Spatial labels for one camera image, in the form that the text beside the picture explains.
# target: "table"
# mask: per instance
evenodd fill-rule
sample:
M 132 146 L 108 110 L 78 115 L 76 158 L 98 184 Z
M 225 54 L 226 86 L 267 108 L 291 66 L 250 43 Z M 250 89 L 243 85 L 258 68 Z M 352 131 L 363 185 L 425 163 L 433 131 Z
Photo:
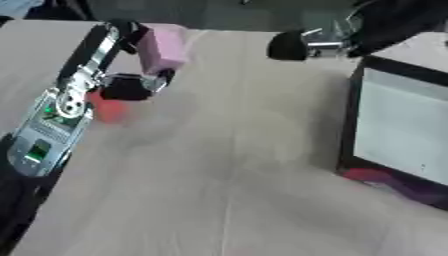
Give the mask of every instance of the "table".
M 91 26 L 0 30 L 1 132 Z M 446 212 L 332 172 L 356 61 L 268 60 L 272 36 L 189 31 L 190 64 L 125 122 L 90 127 L 14 255 L 446 255 Z M 400 49 L 383 54 L 444 57 Z M 138 68 L 120 55 L 111 71 Z

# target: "pink block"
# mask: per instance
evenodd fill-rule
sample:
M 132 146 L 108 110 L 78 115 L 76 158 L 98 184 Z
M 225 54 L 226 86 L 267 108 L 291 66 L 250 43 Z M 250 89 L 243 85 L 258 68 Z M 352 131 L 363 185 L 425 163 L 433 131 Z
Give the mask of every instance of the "pink block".
M 182 27 L 150 28 L 138 44 L 143 73 L 157 74 L 163 69 L 177 70 L 187 62 Z

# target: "beige table surface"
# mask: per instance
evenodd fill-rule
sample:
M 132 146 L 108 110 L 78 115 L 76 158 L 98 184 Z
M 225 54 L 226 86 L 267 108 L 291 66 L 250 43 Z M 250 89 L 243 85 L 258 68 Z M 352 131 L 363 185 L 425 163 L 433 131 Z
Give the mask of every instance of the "beige table surface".
M 91 26 L 0 29 L 0 131 Z M 189 31 L 172 87 L 90 127 L 14 255 L 446 256 L 448 213 L 332 173 L 356 63 L 268 60 L 272 36 Z

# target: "gray floor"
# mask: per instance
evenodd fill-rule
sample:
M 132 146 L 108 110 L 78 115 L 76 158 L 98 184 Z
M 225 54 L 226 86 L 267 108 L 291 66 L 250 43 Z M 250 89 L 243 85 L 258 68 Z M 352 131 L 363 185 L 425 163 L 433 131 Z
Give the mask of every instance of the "gray floor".
M 351 0 L 90 0 L 100 19 L 178 23 L 190 28 L 281 31 L 330 26 L 349 11 Z

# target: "black foam pad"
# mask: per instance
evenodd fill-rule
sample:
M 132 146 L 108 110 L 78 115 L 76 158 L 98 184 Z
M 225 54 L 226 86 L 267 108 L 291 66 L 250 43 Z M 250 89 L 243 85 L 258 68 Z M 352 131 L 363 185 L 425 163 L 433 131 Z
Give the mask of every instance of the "black foam pad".
M 269 43 L 267 55 L 275 60 L 304 61 L 308 48 L 302 39 L 303 30 L 283 32 Z

